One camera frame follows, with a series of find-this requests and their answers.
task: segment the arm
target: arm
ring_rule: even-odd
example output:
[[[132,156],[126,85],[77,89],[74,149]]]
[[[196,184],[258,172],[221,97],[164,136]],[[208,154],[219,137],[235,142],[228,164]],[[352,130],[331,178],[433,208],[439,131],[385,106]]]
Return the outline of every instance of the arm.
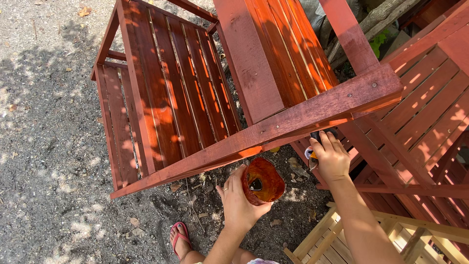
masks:
[[[204,260],[204,264],[229,264],[246,233],[257,220],[270,211],[271,202],[255,206],[249,203],[241,185],[241,176],[246,165],[241,165],[225,182],[224,188],[217,186],[223,204],[225,227]]]
[[[329,185],[340,212],[348,247],[356,264],[403,264],[401,256],[356,190],[348,170],[350,157],[332,133],[319,133],[322,145],[311,138],[318,170]]]

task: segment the dark liquid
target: dark liquid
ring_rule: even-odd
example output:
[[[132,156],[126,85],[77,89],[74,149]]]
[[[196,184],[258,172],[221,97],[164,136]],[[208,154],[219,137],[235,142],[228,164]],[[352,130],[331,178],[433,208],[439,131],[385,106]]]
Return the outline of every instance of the dark liquid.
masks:
[[[262,181],[257,178],[251,184],[249,184],[249,190],[251,191],[260,191],[262,190]]]

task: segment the pink flip flop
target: pink flip flop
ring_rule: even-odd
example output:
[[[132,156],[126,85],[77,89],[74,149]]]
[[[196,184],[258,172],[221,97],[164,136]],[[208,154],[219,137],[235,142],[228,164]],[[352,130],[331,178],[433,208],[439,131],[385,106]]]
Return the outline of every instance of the pink flip flop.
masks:
[[[181,233],[178,233],[178,234],[176,235],[176,237],[174,238],[174,240],[173,240],[173,250],[174,250],[174,254],[176,254],[176,256],[178,257],[178,259],[181,260],[181,258],[179,257],[179,255],[177,255],[176,249],[175,249],[175,247],[174,247],[174,246],[176,245],[177,240],[178,240],[179,238],[182,238],[182,239],[184,239],[185,241],[187,241],[187,243],[189,243],[190,250],[192,250],[192,244],[190,243],[190,240],[189,240],[189,237],[188,237],[188,236],[189,236],[189,232],[187,232],[187,227],[186,227],[186,225],[185,225],[183,222],[177,222],[176,224],[174,224],[173,227],[171,227],[171,230],[169,231],[169,233],[171,233],[171,231],[172,231],[173,229],[177,228],[177,225],[179,225],[179,224],[181,224],[182,227],[184,227],[184,231],[185,231],[186,234],[187,234],[187,236],[185,236],[185,235],[183,235],[183,234],[181,234]]]

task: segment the small stick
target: small stick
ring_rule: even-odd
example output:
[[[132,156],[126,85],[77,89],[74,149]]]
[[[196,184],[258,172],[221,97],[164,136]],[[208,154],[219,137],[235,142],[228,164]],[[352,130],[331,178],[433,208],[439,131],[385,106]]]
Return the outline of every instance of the small stick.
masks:
[[[199,221],[199,225],[200,225],[200,227],[202,228],[202,230],[203,230],[204,233],[205,233],[205,229],[204,229],[204,227],[202,226],[202,223],[200,222],[199,216],[197,215],[196,211],[194,210],[194,204],[192,203],[192,200],[190,199],[189,184],[187,184],[187,178],[186,178],[186,188],[187,188],[187,196],[189,197],[190,205],[192,206],[192,211],[193,211],[194,214],[196,215],[197,221]]]
[[[32,28],[34,29],[34,35],[36,35],[36,40],[38,39],[38,32],[36,31],[36,25],[34,24],[34,19],[31,19],[32,21]]]

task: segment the gravel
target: gravel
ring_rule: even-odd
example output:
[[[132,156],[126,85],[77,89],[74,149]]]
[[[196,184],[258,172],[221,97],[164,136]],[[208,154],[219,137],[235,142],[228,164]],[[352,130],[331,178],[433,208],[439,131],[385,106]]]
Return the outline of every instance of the gravel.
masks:
[[[215,12],[211,0],[194,2]],[[77,14],[80,3],[92,8],[90,15]],[[154,4],[200,22],[169,2]],[[223,228],[213,186],[254,158],[188,178],[190,194],[181,180],[175,193],[167,184],[110,200],[113,183],[90,73],[113,5],[99,0],[0,1],[0,263],[177,263],[169,229],[179,220],[187,224],[194,248],[206,254]],[[123,51],[121,41],[112,49]],[[231,76],[227,78],[237,101]],[[245,126],[241,108],[238,114]],[[260,156],[275,164],[287,190],[242,247],[287,263],[282,245],[298,246],[327,211],[330,193],[317,190],[314,177],[291,179],[286,160],[301,159],[289,145],[277,155]],[[192,189],[199,184],[203,186]],[[208,213],[200,219],[205,232],[189,199],[197,213]],[[311,208],[318,217],[309,222]],[[144,235],[126,239],[122,234],[135,229],[131,217],[139,220]],[[271,227],[274,219],[282,224]]]

